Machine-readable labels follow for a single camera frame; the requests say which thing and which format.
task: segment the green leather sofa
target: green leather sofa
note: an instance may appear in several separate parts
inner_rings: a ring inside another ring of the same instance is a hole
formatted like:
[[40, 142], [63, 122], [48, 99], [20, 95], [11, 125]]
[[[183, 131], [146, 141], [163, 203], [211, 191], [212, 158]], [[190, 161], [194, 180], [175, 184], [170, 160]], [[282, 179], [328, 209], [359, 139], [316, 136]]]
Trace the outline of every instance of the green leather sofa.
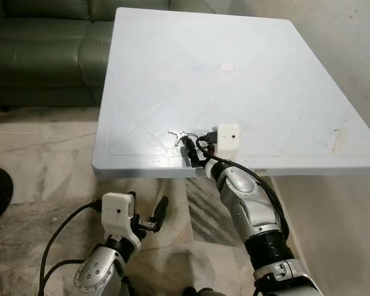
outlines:
[[0, 0], [0, 106], [99, 105], [117, 7], [213, 13], [203, 0]]

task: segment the white table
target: white table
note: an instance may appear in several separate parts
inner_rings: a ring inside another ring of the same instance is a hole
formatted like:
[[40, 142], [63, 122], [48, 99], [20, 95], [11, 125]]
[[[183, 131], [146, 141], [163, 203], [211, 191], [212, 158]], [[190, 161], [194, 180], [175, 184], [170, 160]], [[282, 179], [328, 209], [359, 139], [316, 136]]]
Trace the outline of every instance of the white table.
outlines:
[[117, 10], [92, 165], [102, 178], [185, 178], [168, 129], [238, 123], [262, 175], [370, 173], [370, 130], [287, 20]]

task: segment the table top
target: table top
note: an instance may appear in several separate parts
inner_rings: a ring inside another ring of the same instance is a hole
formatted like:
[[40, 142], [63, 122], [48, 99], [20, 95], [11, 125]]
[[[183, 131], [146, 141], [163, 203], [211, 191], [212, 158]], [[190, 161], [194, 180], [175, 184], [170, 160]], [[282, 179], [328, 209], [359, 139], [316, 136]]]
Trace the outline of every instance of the table top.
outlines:
[[261, 175], [370, 173], [370, 130], [288, 20], [119, 8], [92, 157], [101, 178], [185, 178], [168, 130], [240, 126]]

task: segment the black cable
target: black cable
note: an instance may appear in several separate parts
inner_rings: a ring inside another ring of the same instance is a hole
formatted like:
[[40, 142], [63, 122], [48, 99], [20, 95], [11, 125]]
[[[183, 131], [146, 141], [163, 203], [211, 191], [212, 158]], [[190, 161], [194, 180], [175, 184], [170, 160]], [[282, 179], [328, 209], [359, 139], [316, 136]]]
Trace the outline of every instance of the black cable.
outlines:
[[73, 259], [73, 260], [64, 260], [64, 261], [61, 261], [59, 263], [56, 263], [48, 272], [47, 274], [45, 275], [44, 277], [44, 284], [42, 286], [42, 290], [44, 291], [44, 288], [45, 288], [45, 285], [47, 284], [47, 281], [49, 279], [49, 277], [52, 275], [52, 273], [54, 273], [54, 271], [61, 267], [62, 265], [66, 265], [66, 264], [82, 264], [85, 260], [82, 260], [82, 259]]
[[196, 146], [197, 146], [197, 148], [199, 148], [199, 150], [201, 152], [203, 152], [203, 156], [204, 157], [206, 157], [206, 158], [212, 158], [212, 159], [215, 159], [218, 162], [223, 162], [223, 163], [225, 163], [227, 165], [231, 165], [233, 167], [239, 168], [240, 170], [243, 170], [246, 173], [248, 173], [251, 176], [253, 176], [258, 181], [257, 184], [259, 186], [261, 186], [265, 190], [266, 195], [269, 198], [269, 201], [271, 202], [271, 205], [277, 211], [277, 214], [279, 216], [279, 221], [280, 221], [281, 229], [282, 229], [282, 233], [284, 234], [285, 240], [288, 239], [288, 237], [289, 237], [289, 226], [288, 226], [288, 223], [287, 223], [287, 221], [285, 219], [284, 211], [282, 209], [281, 203], [280, 203], [280, 201], [279, 201], [276, 193], [272, 190], [272, 188], [269, 186], [269, 184], [267, 184], [262, 178], [260, 178], [255, 172], [253, 172], [249, 168], [246, 168], [245, 166], [240, 165], [240, 164], [238, 164], [236, 162], [232, 162], [230, 160], [223, 159], [223, 158], [217, 157], [217, 156], [209, 153], [207, 150], [205, 150], [200, 145], [200, 141], [205, 141], [205, 140], [206, 140], [206, 138], [204, 136], [199, 137], [199, 138], [196, 139]]
[[54, 243], [56, 237], [59, 235], [59, 233], [63, 230], [63, 228], [67, 225], [68, 222], [70, 222], [71, 219], [73, 219], [79, 212], [83, 211], [86, 208], [96, 208], [97, 203], [96, 202], [90, 202], [87, 205], [83, 205], [79, 209], [77, 209], [75, 212], [73, 212], [63, 223], [59, 226], [57, 231], [54, 233], [54, 235], [49, 240], [45, 251], [43, 253], [43, 258], [41, 260], [41, 266], [39, 269], [39, 290], [38, 290], [38, 296], [44, 296], [44, 272], [45, 272], [45, 264], [47, 261], [47, 256], [49, 249], [51, 248], [51, 245]]

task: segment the marble floor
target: marble floor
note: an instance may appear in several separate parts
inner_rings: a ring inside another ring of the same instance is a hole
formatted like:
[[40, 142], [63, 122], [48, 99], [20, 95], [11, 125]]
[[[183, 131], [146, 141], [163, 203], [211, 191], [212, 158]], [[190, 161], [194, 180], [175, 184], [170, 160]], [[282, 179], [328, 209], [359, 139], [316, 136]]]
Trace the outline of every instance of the marble floor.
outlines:
[[[42, 252], [79, 206], [104, 193], [137, 192], [137, 211], [169, 197], [161, 231], [149, 234], [126, 273], [140, 296], [181, 295], [186, 286], [251, 295], [252, 267], [213, 182], [197, 179], [98, 181], [91, 168], [98, 108], [20, 108], [0, 112], [0, 167], [14, 180], [0, 218], [0, 296], [36, 295]], [[79, 214], [52, 245], [47, 265], [86, 258], [103, 241], [100, 216]], [[46, 295], [71, 295], [76, 266], [54, 273]]]

